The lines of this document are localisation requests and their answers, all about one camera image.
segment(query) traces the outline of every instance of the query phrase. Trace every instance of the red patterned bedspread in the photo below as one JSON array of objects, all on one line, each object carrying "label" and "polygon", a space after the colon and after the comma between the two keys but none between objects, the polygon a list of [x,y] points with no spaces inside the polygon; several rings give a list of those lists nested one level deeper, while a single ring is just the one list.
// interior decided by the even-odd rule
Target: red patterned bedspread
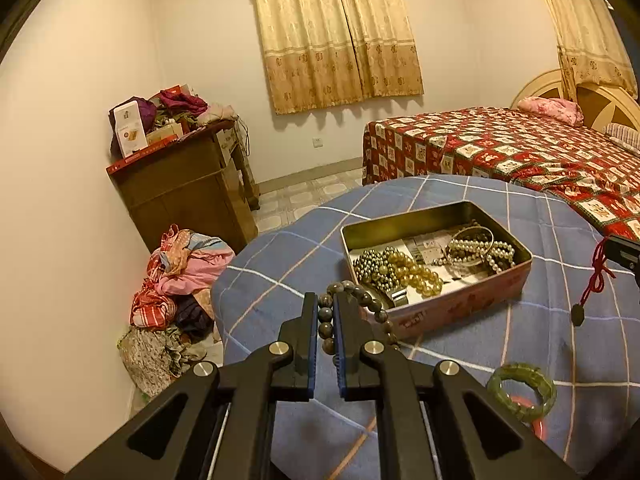
[{"label": "red patterned bedspread", "polygon": [[498,178],[562,198],[604,235],[640,239],[640,158],[590,128],[468,108],[369,123],[363,153],[363,184],[428,171]]}]

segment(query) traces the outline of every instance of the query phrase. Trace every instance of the pink pillow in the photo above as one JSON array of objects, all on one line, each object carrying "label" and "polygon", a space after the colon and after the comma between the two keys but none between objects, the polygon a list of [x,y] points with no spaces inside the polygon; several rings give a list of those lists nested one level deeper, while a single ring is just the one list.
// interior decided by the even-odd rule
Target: pink pillow
[{"label": "pink pillow", "polygon": [[551,117],[569,126],[582,126],[584,123],[580,105],[566,99],[525,97],[518,103],[518,110]]}]

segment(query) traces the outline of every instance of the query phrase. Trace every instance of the tiled floor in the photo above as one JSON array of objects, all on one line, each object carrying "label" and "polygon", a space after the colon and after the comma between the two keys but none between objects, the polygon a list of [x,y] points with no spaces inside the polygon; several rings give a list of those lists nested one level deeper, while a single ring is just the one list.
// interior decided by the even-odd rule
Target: tiled floor
[{"label": "tiled floor", "polygon": [[358,168],[260,195],[260,209],[254,211],[258,231],[263,233],[295,222],[312,209],[361,184],[362,170]]}]

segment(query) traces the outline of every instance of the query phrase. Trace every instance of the purple cloth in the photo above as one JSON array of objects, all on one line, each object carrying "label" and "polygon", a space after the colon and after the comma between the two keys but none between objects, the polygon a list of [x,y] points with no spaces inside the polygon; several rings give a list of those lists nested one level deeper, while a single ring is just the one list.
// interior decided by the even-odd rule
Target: purple cloth
[{"label": "purple cloth", "polygon": [[172,300],[178,307],[174,323],[192,340],[204,339],[213,330],[213,320],[202,309],[196,299],[188,296],[173,296]]},{"label": "purple cloth", "polygon": [[196,117],[207,111],[209,105],[195,95],[186,95],[183,93],[172,94],[167,90],[160,92],[160,100],[172,114],[180,112],[190,112]]},{"label": "purple cloth", "polygon": [[[142,125],[145,128],[145,133],[148,134],[151,130],[154,129],[154,123],[156,122],[156,112],[158,111],[158,109],[156,108],[155,104],[153,104],[151,101],[143,99],[142,97],[132,97],[131,99],[127,99],[126,101],[121,102],[118,106],[125,105],[132,101],[136,101],[138,103]],[[116,117],[113,114],[113,111],[118,106],[114,106],[111,110],[109,110],[109,122],[111,123],[113,133],[116,132]]]}]

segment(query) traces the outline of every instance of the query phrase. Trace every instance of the striped pillow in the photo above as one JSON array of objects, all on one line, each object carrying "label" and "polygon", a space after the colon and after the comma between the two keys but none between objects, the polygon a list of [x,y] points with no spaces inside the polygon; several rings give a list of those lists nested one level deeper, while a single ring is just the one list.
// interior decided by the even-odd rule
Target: striped pillow
[{"label": "striped pillow", "polygon": [[609,123],[604,128],[604,134],[607,137],[620,139],[622,142],[633,146],[636,150],[640,150],[640,132],[633,128],[623,126],[622,124]]}]

